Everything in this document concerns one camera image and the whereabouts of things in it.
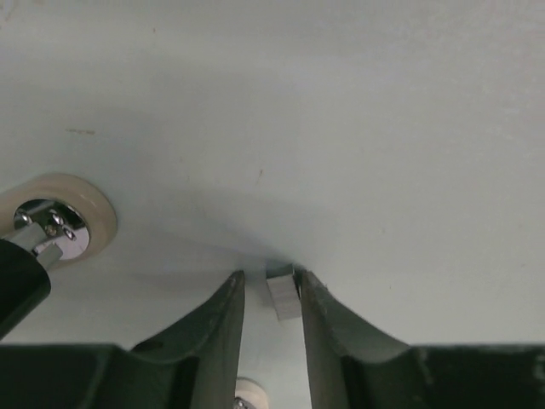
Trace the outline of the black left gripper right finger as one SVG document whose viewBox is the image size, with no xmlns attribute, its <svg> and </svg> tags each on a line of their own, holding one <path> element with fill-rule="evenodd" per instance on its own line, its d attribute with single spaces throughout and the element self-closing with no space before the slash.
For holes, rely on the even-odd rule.
<svg viewBox="0 0 545 409">
<path fill-rule="evenodd" d="M 412 408 L 410 347 L 341 302 L 310 271 L 300 299 L 313 408 Z"/>
</svg>

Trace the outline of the beige black stapler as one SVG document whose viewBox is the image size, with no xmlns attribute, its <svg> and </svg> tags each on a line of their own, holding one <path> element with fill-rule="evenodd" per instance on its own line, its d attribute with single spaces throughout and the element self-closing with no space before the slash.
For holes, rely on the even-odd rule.
<svg viewBox="0 0 545 409">
<path fill-rule="evenodd" d="M 50 271 L 103 251 L 118 230 L 97 187 L 46 174 L 1 194 L 1 334 L 10 333 L 51 292 Z"/>
</svg>

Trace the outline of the unloaded staple strip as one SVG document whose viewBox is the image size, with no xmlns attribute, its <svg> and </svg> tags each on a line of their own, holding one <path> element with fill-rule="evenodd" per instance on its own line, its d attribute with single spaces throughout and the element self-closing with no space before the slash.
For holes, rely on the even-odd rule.
<svg viewBox="0 0 545 409">
<path fill-rule="evenodd" d="M 301 317 L 301 302 L 295 283 L 295 268 L 286 265 L 266 272 L 267 289 L 279 321 Z"/>
</svg>

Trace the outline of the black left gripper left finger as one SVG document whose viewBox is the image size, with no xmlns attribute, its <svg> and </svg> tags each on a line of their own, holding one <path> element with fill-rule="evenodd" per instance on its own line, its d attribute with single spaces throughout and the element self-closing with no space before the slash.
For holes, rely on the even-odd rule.
<svg viewBox="0 0 545 409">
<path fill-rule="evenodd" d="M 131 349 L 159 370 L 162 408 L 231 408 L 244 321 L 245 276 L 232 273 L 192 312 Z"/>
</svg>

